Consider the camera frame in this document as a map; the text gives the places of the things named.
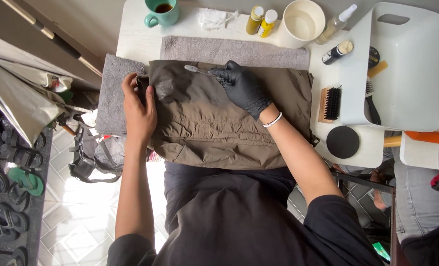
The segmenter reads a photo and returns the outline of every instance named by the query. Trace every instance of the white cup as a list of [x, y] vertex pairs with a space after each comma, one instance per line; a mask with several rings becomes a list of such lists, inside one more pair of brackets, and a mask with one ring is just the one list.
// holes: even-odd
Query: white cup
[[326, 24], [323, 10], [310, 0], [295, 0], [283, 11], [279, 25], [279, 45], [287, 48], [301, 48], [316, 39]]

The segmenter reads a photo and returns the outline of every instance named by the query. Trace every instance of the gray towel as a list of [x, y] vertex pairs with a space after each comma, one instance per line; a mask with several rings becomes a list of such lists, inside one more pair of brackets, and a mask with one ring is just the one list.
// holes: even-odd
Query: gray towel
[[106, 55], [95, 126], [99, 134], [126, 135], [126, 116], [122, 105], [124, 94], [121, 82], [132, 72], [144, 75], [144, 64], [112, 54]]
[[308, 70], [308, 50], [281, 48], [271, 44], [211, 38], [166, 36], [162, 38], [161, 60], [199, 61], [225, 64]]

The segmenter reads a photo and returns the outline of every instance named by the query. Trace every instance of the black nitrile glove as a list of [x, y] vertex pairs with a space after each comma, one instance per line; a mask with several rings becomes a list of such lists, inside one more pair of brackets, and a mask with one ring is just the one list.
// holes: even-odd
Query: black nitrile glove
[[216, 75], [233, 104], [246, 110], [256, 121], [261, 112], [271, 104], [264, 96], [256, 77], [245, 67], [229, 60], [224, 69], [210, 69]]

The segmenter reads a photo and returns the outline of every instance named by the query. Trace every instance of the white beaded bracelet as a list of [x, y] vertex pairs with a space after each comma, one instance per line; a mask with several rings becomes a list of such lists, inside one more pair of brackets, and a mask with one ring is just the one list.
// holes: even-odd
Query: white beaded bracelet
[[270, 122], [269, 124], [264, 124], [264, 127], [269, 127], [275, 123], [277, 123], [277, 121], [282, 117], [282, 112], [280, 112], [279, 116], [272, 122]]

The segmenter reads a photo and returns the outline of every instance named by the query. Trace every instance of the green sandal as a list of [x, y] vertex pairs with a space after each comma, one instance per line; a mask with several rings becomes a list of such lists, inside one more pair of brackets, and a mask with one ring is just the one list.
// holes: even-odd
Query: green sandal
[[17, 182], [19, 188], [27, 190], [33, 196], [40, 196], [44, 192], [42, 179], [21, 168], [11, 168], [8, 176]]

